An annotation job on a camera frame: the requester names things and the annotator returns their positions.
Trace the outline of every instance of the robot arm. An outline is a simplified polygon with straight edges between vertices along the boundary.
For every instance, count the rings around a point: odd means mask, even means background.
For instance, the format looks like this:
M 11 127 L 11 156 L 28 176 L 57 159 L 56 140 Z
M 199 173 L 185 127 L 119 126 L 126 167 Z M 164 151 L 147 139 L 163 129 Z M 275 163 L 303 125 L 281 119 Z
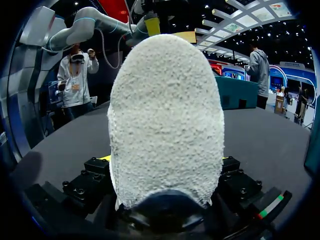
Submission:
M 148 37 L 144 18 L 141 18 L 137 25 L 132 24 L 131 28 L 133 39 L 143 40 Z M 121 35 L 130 33 L 128 23 L 104 15 L 93 7 L 85 7 L 75 15 L 72 27 L 65 28 L 53 35 L 48 40 L 46 48 L 50 51 L 61 51 L 73 44 L 85 42 L 92 38 L 95 29 Z

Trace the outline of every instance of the person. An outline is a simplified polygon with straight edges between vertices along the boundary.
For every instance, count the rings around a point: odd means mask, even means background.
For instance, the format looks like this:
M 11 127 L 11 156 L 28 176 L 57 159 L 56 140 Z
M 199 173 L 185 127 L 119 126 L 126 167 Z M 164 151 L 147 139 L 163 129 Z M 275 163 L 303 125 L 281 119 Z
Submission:
M 58 89 L 63 93 L 63 109 L 71 121 L 94 109 L 88 88 L 87 75 L 95 74 L 99 70 L 99 62 L 93 49 L 84 53 L 77 43 L 65 56 L 59 66 L 57 74 Z
M 270 67 L 267 55 L 264 51 L 258 49 L 257 44 L 250 44 L 250 63 L 246 69 L 250 75 L 250 81 L 258 83 L 258 93 L 256 106 L 261 109 L 266 109 L 269 96 L 269 74 Z
M 283 109 L 284 109 L 284 112 L 287 112 L 288 104 L 289 104 L 290 101 L 291 101 L 290 96 L 289 96 L 289 88 L 288 88 L 288 87 L 285 87 L 283 93 L 284 93 Z
M 298 102 L 296 104 L 295 114 L 294 114 L 295 117 L 298 117 L 299 114 L 300 114 L 301 103 L 302 103 L 302 97 L 301 96 L 302 96 L 302 88 L 301 88 L 301 86 L 299 86 L 299 91 L 298 91 L 298 96 L 297 96 Z
M 301 108 L 300 113 L 298 115 L 298 119 L 300 120 L 300 125 L 304 123 L 307 104 L 308 104 L 309 93 L 308 89 L 304 89 L 301 93 Z

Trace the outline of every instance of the teal partition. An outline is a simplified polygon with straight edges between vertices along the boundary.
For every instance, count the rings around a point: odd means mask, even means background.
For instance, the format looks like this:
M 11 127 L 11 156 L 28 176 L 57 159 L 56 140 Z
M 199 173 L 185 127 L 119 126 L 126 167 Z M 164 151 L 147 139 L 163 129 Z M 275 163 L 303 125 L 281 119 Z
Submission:
M 223 110 L 254 109 L 257 106 L 258 84 L 225 76 L 216 76 Z
M 317 104 L 320 103 L 320 96 L 317 98 Z M 315 110 L 315 118 L 312 125 L 308 152 L 305 158 L 304 166 L 314 176 L 320 170 L 320 107 Z

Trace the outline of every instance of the display booth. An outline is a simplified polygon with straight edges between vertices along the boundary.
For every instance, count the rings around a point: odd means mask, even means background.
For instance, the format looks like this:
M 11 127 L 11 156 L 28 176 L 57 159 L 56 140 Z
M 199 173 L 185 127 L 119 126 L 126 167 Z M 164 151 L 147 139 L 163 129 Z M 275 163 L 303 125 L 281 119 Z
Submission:
M 296 62 L 280 62 L 279 65 L 270 65 L 268 105 L 274 106 L 276 104 L 276 92 L 282 86 L 288 88 L 291 104 L 288 104 L 287 111 L 292 114 L 296 112 L 299 87 L 308 89 L 308 108 L 305 112 L 303 124 L 311 127 L 315 116 L 317 97 L 315 72 Z
M 211 68 L 219 73 L 222 77 L 245 80 L 246 74 L 245 69 L 233 64 L 223 62 L 223 61 L 214 61 L 209 60 Z

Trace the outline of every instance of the yellow tape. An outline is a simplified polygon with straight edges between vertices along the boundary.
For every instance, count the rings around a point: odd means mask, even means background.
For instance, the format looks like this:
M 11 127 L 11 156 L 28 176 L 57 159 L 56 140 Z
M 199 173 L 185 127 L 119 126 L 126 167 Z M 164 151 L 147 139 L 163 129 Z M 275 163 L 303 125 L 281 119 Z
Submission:
M 150 18 L 145 20 L 144 23 L 146 25 L 146 29 L 148 30 L 148 34 L 150 37 L 161 34 L 159 18 L 157 17 Z
M 105 157 L 101 157 L 101 158 L 99 158 L 99 159 L 101 159 L 101 160 L 107 160 L 108 162 L 110 162 L 110 159 L 111 159 L 111 155 L 109 155 L 109 156 L 105 156 Z

